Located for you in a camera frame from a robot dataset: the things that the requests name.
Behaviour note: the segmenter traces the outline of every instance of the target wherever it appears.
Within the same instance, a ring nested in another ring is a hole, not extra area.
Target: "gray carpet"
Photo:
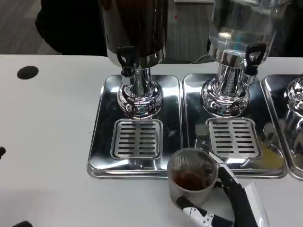
[[[40,0],[0,0],[0,54],[58,54],[38,34]],[[211,4],[169,0],[168,62],[195,62],[207,54]]]

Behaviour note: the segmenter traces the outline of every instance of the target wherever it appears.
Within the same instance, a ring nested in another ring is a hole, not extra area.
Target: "stainless steel cup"
[[[216,162],[196,148],[177,151],[168,162],[167,172],[173,202],[185,196],[198,207],[209,198],[218,177]]]

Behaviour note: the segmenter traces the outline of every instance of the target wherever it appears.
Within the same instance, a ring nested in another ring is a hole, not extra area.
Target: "dark coffee container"
[[[110,60],[118,49],[133,47],[141,68],[159,63],[165,55],[168,0],[99,0]]]

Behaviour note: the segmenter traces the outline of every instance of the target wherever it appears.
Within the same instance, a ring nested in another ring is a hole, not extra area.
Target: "white countertop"
[[[17,78],[27,65],[39,68]],[[179,79],[215,73],[216,63],[158,65]],[[106,77],[120,73],[107,58],[0,55],[0,226],[184,227],[191,220],[170,201],[166,180],[98,180],[86,172]],[[300,74],[303,59],[268,58],[259,76]],[[272,227],[302,226],[303,182],[290,176],[255,180]]]

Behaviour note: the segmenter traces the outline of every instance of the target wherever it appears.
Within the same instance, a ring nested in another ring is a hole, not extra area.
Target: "slotted grate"
[[[114,158],[158,158],[162,152],[160,120],[116,121],[111,155]]]
[[[249,118],[207,121],[212,151],[221,157],[258,157],[260,148],[255,123]]]

